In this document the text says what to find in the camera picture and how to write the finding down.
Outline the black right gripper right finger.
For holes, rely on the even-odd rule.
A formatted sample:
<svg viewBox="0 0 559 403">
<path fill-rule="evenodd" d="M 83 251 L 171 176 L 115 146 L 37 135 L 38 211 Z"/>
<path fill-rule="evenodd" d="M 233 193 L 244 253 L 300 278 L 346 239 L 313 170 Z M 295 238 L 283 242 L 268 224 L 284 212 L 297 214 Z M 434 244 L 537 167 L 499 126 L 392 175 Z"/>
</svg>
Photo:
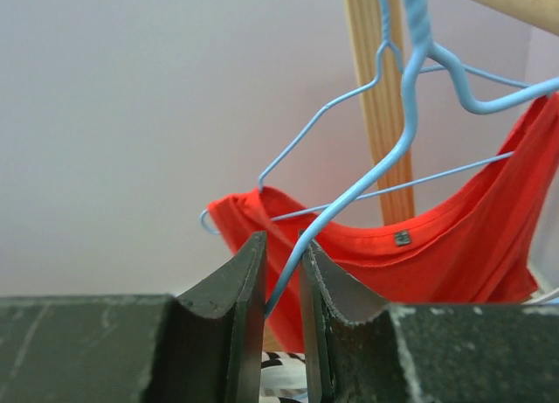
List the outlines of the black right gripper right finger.
<svg viewBox="0 0 559 403">
<path fill-rule="evenodd" d="M 402 304 L 317 243 L 300 264 L 313 402 L 555 402 L 554 304 Z"/>
</svg>

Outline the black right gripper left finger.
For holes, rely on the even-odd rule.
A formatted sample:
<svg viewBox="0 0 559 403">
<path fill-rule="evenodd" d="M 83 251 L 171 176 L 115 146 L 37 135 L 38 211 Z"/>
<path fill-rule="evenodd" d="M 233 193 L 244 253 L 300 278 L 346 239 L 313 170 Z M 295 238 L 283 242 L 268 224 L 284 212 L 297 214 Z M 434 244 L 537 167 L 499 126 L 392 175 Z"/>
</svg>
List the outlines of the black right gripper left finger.
<svg viewBox="0 0 559 403">
<path fill-rule="evenodd" d="M 180 296 L 1 301 L 4 402 L 255 402 L 266 236 Z"/>
</svg>

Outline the black white striped tank top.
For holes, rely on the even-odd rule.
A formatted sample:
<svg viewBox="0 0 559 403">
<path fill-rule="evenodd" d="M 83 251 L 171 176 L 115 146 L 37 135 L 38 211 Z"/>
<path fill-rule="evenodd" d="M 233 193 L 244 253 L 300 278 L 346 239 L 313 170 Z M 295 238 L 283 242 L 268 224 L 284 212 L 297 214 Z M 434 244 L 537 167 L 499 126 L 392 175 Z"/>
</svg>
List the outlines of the black white striped tank top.
<svg viewBox="0 0 559 403">
<path fill-rule="evenodd" d="M 259 403 L 308 402 L 304 353 L 263 351 Z"/>
</svg>

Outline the blue wire hanger front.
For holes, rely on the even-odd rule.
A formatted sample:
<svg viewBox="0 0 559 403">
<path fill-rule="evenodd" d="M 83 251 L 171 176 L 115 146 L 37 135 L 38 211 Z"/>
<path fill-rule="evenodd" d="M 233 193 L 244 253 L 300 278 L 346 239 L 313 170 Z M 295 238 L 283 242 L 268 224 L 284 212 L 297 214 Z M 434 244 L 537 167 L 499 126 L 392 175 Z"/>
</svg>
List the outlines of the blue wire hanger front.
<svg viewBox="0 0 559 403">
<path fill-rule="evenodd" d="M 531 24 L 550 33 L 558 32 L 558 0 L 472 0 L 497 10 L 524 23 Z M 428 10 L 428 0 L 403 0 L 407 26 L 411 39 L 411 57 L 407 63 L 397 62 L 402 70 L 400 97 L 403 106 L 404 128 L 395 146 L 388 154 L 369 170 L 361 179 L 351 185 L 343 194 L 328 205 L 318 208 L 318 217 L 310 224 L 297 240 L 290 253 L 279 279 L 273 287 L 266 306 L 265 314 L 270 316 L 286 290 L 299 260 L 318 233 L 337 214 L 352 202 L 362 198 L 363 193 L 388 170 L 390 170 L 410 149 L 418 130 L 418 105 L 416 84 L 418 75 L 427 59 L 437 62 L 452 79 L 453 88 L 460 105 L 476 115 L 491 115 L 522 103 L 531 101 L 558 89 L 558 80 L 551 79 L 521 86 L 515 93 L 492 101 L 480 101 L 473 96 L 466 77 L 466 66 L 451 51 L 435 41 Z"/>
</svg>

